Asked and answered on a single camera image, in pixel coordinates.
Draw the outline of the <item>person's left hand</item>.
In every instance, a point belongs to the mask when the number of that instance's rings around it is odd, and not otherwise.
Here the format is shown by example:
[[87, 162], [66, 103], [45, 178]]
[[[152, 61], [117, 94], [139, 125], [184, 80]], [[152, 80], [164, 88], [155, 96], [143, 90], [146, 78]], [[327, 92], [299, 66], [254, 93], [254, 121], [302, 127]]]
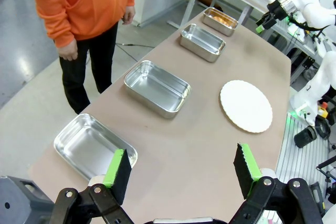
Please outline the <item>person's left hand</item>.
[[134, 6], [127, 6], [125, 8], [124, 15], [122, 17], [123, 25], [129, 25], [133, 22], [135, 16], [135, 8]]

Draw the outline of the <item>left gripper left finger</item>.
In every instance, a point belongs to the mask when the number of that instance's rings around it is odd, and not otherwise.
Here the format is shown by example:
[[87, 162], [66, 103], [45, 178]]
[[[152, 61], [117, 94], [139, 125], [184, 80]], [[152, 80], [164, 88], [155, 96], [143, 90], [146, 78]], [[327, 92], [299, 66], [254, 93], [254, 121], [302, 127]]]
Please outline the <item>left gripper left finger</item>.
[[58, 194], [51, 223], [90, 223], [101, 217], [105, 223], [133, 223], [123, 204], [132, 167], [126, 149], [116, 150], [103, 182], [79, 192], [64, 188]]

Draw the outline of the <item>person's right hand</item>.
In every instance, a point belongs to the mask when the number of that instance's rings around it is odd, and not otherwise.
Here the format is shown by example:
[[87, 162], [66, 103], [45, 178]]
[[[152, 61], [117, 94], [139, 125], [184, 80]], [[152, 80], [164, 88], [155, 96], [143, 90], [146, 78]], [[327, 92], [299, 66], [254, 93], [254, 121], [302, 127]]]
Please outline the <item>person's right hand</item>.
[[64, 47], [57, 48], [59, 56], [68, 61], [76, 60], [78, 57], [78, 48], [77, 48], [77, 42], [74, 39], [72, 42], [70, 42], [68, 45]]

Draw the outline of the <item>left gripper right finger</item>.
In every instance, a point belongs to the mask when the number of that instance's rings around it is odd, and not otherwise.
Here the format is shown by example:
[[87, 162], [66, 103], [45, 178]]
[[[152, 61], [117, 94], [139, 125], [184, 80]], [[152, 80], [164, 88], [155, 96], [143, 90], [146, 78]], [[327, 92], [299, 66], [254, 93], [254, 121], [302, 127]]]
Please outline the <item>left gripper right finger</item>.
[[245, 201], [230, 223], [257, 223], [265, 210], [275, 211], [282, 223], [323, 223], [304, 179], [283, 183], [262, 175], [248, 144], [237, 144], [234, 167]]

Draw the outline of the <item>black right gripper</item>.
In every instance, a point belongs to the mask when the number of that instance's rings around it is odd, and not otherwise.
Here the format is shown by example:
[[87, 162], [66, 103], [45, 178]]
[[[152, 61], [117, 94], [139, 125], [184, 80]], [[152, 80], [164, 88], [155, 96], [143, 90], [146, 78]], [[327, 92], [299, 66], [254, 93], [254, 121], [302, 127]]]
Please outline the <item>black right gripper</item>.
[[262, 17], [256, 21], [256, 32], [262, 33], [264, 30], [270, 29], [276, 24], [276, 20], [283, 20], [288, 16], [288, 13], [282, 7], [279, 0], [274, 0], [267, 5], [268, 13], [262, 15]]

